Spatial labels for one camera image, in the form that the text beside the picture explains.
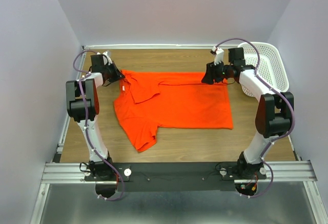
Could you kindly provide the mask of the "orange t-shirt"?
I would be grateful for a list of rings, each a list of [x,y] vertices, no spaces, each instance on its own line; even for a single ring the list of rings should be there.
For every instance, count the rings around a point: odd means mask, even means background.
[[[232,129],[225,83],[203,84],[201,72],[122,71],[114,110],[130,143],[143,152],[157,143],[158,128]]]

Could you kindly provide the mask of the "white perforated basket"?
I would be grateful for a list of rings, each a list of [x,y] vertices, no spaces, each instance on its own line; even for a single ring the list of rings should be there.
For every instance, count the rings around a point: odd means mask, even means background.
[[[290,86],[289,80],[278,49],[269,43],[252,42],[252,44],[257,48],[260,55],[258,74],[276,90],[288,91]],[[255,67],[258,58],[254,48],[248,43],[241,43],[238,45],[238,48],[243,48],[246,64]],[[254,97],[252,92],[245,86],[242,86],[242,90],[245,95]]]

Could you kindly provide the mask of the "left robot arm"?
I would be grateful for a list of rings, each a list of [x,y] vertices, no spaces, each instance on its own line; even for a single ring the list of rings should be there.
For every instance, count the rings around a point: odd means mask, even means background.
[[[111,60],[109,51],[94,52],[89,70],[80,72],[79,79],[66,82],[66,107],[68,115],[81,129],[89,150],[89,162],[83,172],[94,180],[120,180],[121,175],[113,166],[98,126],[97,88],[106,87],[125,76]]]

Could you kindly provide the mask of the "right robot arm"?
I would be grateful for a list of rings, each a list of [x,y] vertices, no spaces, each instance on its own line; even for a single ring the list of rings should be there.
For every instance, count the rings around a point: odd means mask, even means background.
[[[240,154],[231,173],[238,178],[249,178],[260,171],[264,158],[274,142],[287,135],[294,126],[294,96],[274,89],[260,77],[253,65],[246,64],[242,48],[229,49],[229,64],[223,63],[224,50],[214,46],[214,61],[206,65],[201,80],[204,84],[233,78],[252,92],[258,101],[255,117],[256,134],[250,145]]]

